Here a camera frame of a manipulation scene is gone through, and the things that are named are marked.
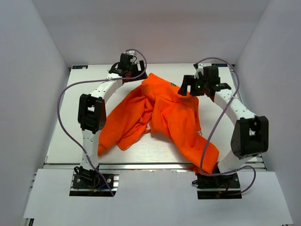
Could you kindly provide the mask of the orange zip jacket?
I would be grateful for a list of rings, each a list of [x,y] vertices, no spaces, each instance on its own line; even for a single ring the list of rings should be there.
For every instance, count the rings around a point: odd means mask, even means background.
[[[150,73],[107,117],[98,139],[98,156],[114,145],[124,151],[144,133],[161,133],[195,165],[195,172],[211,174],[219,150],[199,134],[198,98],[178,95],[178,90],[178,86]]]

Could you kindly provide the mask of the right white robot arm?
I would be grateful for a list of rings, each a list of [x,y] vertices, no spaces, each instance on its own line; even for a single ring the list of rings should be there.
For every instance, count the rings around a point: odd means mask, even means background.
[[[212,176],[213,184],[222,188],[229,183],[229,175],[240,169],[248,160],[268,150],[269,121],[265,116],[257,116],[248,110],[238,98],[236,92],[227,83],[221,83],[218,67],[195,63],[196,73],[185,75],[178,94],[186,96],[209,97],[223,109],[234,125],[230,142],[231,150],[218,162],[217,171]]]

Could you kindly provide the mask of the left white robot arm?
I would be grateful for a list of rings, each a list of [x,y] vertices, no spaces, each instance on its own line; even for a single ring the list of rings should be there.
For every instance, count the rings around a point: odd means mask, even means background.
[[[83,148],[80,170],[95,170],[98,166],[98,138],[106,124],[105,104],[124,83],[147,78],[146,59],[137,60],[137,50],[129,49],[108,70],[106,79],[89,94],[79,98],[78,123],[82,130]]]

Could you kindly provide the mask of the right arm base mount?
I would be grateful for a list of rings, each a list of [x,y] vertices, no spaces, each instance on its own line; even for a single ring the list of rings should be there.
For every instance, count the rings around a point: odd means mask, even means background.
[[[223,176],[196,175],[192,186],[197,188],[199,200],[241,199],[240,182],[237,173]]]

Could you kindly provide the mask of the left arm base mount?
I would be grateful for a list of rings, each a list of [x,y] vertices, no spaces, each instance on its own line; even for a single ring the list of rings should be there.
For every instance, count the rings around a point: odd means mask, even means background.
[[[112,197],[118,188],[119,175],[104,173],[100,176],[93,169],[76,166],[73,169],[69,196]]]

